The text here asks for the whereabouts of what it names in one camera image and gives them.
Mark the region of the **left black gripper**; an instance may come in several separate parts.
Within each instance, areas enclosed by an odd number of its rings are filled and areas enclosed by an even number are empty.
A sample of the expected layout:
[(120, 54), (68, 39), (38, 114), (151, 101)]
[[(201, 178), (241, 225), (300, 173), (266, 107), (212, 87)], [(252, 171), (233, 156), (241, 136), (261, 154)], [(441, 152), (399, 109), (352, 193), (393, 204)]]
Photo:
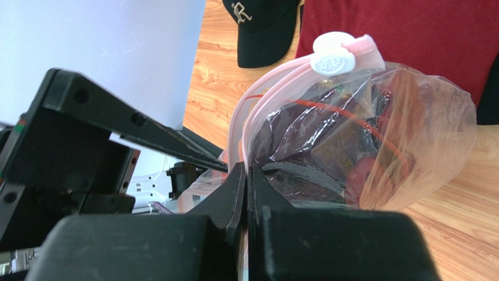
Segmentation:
[(131, 107), (83, 74), (53, 68), (17, 124), (1, 133), (1, 251), (41, 246), (75, 214), (129, 214), (139, 152), (122, 139), (205, 169), (227, 164), (181, 131)]

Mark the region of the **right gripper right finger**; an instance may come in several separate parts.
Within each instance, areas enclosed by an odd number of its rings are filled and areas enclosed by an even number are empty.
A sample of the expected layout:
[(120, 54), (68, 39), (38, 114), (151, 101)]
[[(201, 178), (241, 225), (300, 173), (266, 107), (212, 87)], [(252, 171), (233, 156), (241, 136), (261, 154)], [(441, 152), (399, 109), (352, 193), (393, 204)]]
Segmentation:
[(405, 214), (295, 208), (259, 166), (247, 188), (250, 280), (439, 280)]

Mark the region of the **red toy lobster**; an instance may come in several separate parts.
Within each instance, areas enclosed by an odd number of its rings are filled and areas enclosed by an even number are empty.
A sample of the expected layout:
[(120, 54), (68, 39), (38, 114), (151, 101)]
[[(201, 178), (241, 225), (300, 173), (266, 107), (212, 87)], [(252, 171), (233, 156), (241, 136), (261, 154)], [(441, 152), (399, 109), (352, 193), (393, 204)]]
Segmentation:
[(412, 160), (379, 120), (349, 94), (267, 101), (246, 137), (246, 165), (297, 207), (382, 210)]

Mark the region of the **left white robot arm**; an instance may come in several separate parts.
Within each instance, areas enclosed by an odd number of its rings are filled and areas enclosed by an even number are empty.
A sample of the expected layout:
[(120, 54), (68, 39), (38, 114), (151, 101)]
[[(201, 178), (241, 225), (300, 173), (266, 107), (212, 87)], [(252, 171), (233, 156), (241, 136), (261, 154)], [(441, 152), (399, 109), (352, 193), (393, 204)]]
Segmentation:
[(131, 213), (166, 201), (219, 148), (132, 108), (86, 76), (53, 68), (29, 109), (1, 132), (1, 251), (41, 246), (73, 214)]

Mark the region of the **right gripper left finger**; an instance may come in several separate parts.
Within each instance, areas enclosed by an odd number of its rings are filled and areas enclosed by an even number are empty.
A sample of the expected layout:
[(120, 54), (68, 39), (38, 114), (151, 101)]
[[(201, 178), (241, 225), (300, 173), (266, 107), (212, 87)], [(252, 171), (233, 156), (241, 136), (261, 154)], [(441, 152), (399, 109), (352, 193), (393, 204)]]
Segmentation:
[(246, 173), (185, 214), (73, 215), (48, 234), (27, 280), (242, 280)]

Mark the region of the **dark purple toy fruit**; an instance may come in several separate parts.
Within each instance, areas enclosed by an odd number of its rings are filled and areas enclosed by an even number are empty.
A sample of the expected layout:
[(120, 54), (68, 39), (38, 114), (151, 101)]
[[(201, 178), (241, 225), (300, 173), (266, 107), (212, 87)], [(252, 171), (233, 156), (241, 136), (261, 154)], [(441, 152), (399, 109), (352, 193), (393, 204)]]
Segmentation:
[(249, 158), (287, 199), (357, 205), (379, 150), (374, 117), (339, 88), (266, 116)]

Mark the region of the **clear zip top bag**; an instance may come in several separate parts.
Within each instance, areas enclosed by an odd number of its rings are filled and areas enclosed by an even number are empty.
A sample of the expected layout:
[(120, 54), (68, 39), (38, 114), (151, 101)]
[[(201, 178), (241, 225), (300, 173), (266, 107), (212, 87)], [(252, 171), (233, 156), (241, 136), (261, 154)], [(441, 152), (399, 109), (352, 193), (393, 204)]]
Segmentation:
[(219, 158), (259, 166), (297, 207), (398, 211), (455, 178), (476, 135), (468, 92), (329, 32), (250, 86)]

